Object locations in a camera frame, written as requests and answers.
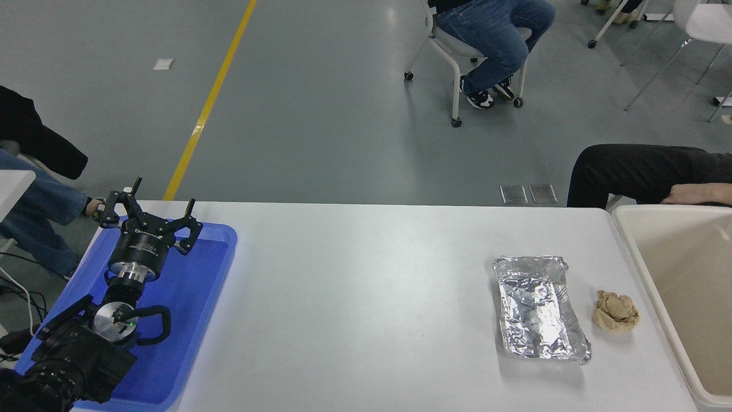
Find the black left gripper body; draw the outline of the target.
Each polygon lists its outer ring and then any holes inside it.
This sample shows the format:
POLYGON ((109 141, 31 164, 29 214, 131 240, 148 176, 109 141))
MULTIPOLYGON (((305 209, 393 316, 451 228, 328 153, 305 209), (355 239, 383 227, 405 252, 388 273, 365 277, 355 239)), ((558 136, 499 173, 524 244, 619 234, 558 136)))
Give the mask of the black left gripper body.
POLYGON ((110 259, 108 268, 120 271, 124 264, 141 264, 149 271, 162 271, 168 251, 174 244, 172 233, 157 232, 155 227, 142 228, 136 221, 124 221, 121 235, 110 259))

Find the person's hand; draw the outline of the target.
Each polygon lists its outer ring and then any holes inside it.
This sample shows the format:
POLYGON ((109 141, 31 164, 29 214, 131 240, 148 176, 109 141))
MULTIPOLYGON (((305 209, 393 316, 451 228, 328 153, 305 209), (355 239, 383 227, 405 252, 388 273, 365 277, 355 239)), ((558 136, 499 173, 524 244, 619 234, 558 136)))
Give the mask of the person's hand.
POLYGON ((730 183, 677 184, 661 204, 723 204, 731 206, 730 183))

